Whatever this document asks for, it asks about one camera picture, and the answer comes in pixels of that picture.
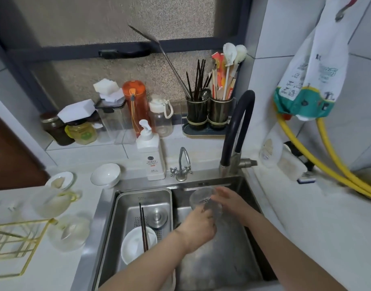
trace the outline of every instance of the black faucet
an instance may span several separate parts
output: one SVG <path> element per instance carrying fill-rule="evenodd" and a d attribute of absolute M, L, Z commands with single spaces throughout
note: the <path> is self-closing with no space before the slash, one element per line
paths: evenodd
<path fill-rule="evenodd" d="M 237 106 L 232 114 L 225 141 L 223 143 L 222 157 L 219 163 L 219 173 L 221 177 L 227 175 L 235 175 L 239 168 L 248 168 L 257 165 L 257 161 L 249 158 L 241 159 L 241 150 L 243 141 L 245 140 L 246 132 L 248 131 L 251 115 L 253 113 L 255 102 L 255 93 L 252 90 L 247 90 L 242 94 L 241 98 L 237 102 Z M 232 150 L 234 147 L 235 138 L 237 136 L 238 128 L 241 124 L 243 114 L 242 127 L 240 135 L 238 136 L 237 145 L 234 153 Z"/>

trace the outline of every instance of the faucet handle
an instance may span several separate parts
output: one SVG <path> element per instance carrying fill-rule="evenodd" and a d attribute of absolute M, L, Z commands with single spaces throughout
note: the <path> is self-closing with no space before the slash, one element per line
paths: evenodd
<path fill-rule="evenodd" d="M 169 171 L 171 172 L 171 176 L 173 176 L 173 174 L 177 174 L 177 168 L 170 168 Z"/>
<path fill-rule="evenodd" d="M 184 166 L 184 169 L 186 170 L 186 172 L 192 174 L 192 171 L 191 171 L 191 165 L 189 165 L 189 166 Z"/>

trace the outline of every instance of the sink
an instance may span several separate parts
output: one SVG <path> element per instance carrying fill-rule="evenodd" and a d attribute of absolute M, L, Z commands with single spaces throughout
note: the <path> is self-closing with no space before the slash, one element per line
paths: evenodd
<path fill-rule="evenodd" d="M 116 192 L 112 220 L 97 273 L 97 287 L 126 267 L 121 259 L 120 249 L 125 235 L 140 225 L 139 202 L 147 208 L 147 212 L 156 207 L 164 208 L 168 212 L 167 223 L 161 230 L 156 231 L 159 240 L 164 239 L 172 229 L 183 222 L 191 211 L 189 197 L 201 187 L 226 186 L 261 212 L 246 178 L 242 175 L 202 180 L 190 178 L 182 183 L 173 179 L 170 181 L 174 183 L 157 182 L 152 187 L 137 192 L 126 192 L 128 187 L 125 186 Z M 277 280 L 250 231 L 235 217 L 224 211 L 216 225 L 217 234 L 214 239 L 185 256 L 173 277 L 167 280 L 168 286 L 165 290 L 198 291 L 223 287 L 228 288 L 225 290 L 238 290 L 241 286 Z"/>

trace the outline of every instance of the soap dispenser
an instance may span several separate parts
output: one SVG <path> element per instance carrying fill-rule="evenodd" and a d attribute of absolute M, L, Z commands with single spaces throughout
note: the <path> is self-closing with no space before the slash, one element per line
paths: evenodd
<path fill-rule="evenodd" d="M 165 178 L 166 169 L 160 146 L 160 137 L 152 132 L 152 128 L 146 119 L 140 120 L 139 123 L 144 129 L 136 140 L 137 150 L 141 155 L 148 180 L 162 180 Z"/>

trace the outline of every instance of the hand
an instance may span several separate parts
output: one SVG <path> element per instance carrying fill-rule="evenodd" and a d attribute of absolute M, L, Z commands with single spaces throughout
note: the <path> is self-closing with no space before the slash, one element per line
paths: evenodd
<path fill-rule="evenodd" d="M 196 207 L 174 232 L 182 236 L 186 254 L 194 252 L 217 232 L 212 210 L 204 211 L 203 205 Z"/>
<path fill-rule="evenodd" d="M 212 195 L 211 200 L 222 204 L 223 208 L 235 215 L 243 226 L 247 227 L 246 217 L 254 209 L 236 192 L 226 187 L 216 187 L 218 194 Z"/>

